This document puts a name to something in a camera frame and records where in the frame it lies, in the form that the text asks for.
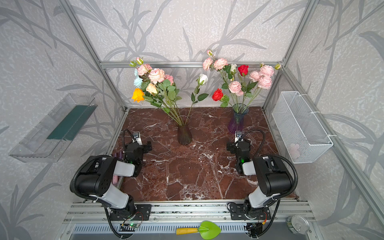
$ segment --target white rose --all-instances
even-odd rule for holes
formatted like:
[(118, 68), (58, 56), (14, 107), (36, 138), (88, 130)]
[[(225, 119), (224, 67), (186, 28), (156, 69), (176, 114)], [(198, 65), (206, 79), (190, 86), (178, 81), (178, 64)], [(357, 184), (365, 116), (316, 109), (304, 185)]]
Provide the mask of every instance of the white rose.
[(197, 80), (200, 85), (204, 85), (207, 81), (208, 77), (205, 74), (200, 74), (199, 79)]
[(237, 67), (237, 64), (231, 64), (231, 72), (233, 72)]

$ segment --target pink rose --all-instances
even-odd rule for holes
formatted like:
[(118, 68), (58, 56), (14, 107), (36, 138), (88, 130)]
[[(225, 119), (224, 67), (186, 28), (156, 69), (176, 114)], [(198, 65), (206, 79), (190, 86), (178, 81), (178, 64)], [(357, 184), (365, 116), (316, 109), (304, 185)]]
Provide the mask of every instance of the pink rose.
[(220, 58), (218, 60), (216, 60), (216, 62), (214, 63), (214, 68), (216, 70), (220, 70), (222, 69), (225, 65), (228, 65), (228, 62), (226, 59), (224, 58)]
[(164, 78), (168, 79), (171, 85), (173, 84), (173, 77), (171, 75), (166, 74)]
[(148, 77), (153, 84), (161, 83), (164, 81), (165, 73), (163, 69), (155, 68), (149, 73)]
[(257, 84), (260, 88), (269, 89), (272, 86), (272, 79), (269, 76), (263, 76), (259, 78), (259, 83)]
[(203, 62), (203, 69), (207, 71), (209, 69), (209, 66), (212, 64), (212, 62), (214, 62), (212, 58), (205, 59)]
[(240, 92), (236, 93), (236, 96), (242, 96), (244, 95), (244, 92), (240, 90)]
[(231, 82), (231, 83), (229, 84), (228, 88), (229, 88), (229, 91), (230, 91), (231, 93), (239, 93), (239, 92), (242, 92), (242, 90), (241, 90), (241, 83), (238, 82), (238, 81), (233, 81), (233, 82)]
[(264, 65), (260, 68), (260, 73), (264, 76), (270, 77), (275, 73), (275, 71), (273, 70), (273, 67)]
[(249, 78), (252, 80), (252, 82), (257, 82), (259, 81), (259, 78), (262, 76), (261, 73), (258, 71), (252, 71), (251, 74), (249, 74)]
[(139, 76), (146, 74), (149, 70), (152, 70), (152, 67), (149, 64), (143, 64), (137, 68), (137, 73)]

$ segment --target yellow trowel handle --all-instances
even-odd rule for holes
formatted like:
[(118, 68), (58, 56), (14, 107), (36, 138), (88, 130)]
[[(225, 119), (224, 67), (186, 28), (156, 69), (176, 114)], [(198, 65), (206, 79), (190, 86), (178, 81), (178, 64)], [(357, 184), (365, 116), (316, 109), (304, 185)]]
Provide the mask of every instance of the yellow trowel handle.
[(198, 232), (197, 228), (185, 227), (185, 228), (176, 229), (176, 235), (195, 233), (195, 232)]

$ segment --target glass vase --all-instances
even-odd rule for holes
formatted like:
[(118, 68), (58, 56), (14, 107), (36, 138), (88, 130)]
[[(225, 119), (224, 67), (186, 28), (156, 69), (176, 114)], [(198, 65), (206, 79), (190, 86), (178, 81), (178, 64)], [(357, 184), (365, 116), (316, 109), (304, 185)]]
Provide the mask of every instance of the glass vase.
[(228, 131), (234, 134), (244, 128), (244, 116), (248, 113), (249, 108), (244, 104), (238, 103), (233, 106), (233, 117), (228, 124)]
[(181, 119), (183, 123), (181, 126), (177, 122), (174, 121), (177, 126), (177, 141), (181, 145), (188, 145), (192, 142), (192, 133), (189, 130), (189, 118), (186, 115), (181, 115)]

